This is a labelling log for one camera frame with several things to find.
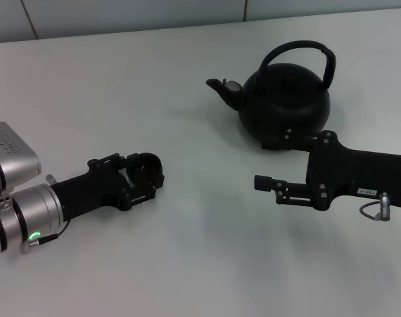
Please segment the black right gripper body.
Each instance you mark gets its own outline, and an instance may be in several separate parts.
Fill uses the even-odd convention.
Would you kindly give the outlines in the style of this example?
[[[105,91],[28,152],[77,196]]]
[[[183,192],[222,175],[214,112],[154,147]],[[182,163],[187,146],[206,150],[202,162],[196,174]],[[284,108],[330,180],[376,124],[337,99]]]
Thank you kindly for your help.
[[[348,149],[333,131],[321,132],[308,152],[306,185],[315,195],[313,208],[325,211],[343,195],[378,199],[383,193],[401,207],[401,155]]]

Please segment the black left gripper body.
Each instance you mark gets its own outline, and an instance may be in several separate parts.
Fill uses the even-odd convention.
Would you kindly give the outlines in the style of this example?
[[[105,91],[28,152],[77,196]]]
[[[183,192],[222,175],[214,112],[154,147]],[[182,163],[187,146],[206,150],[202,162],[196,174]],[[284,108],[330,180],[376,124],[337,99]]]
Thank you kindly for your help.
[[[70,221],[101,207],[128,211],[130,184],[115,170],[97,170],[98,159],[88,161],[89,171],[51,186],[59,199],[63,220]]]

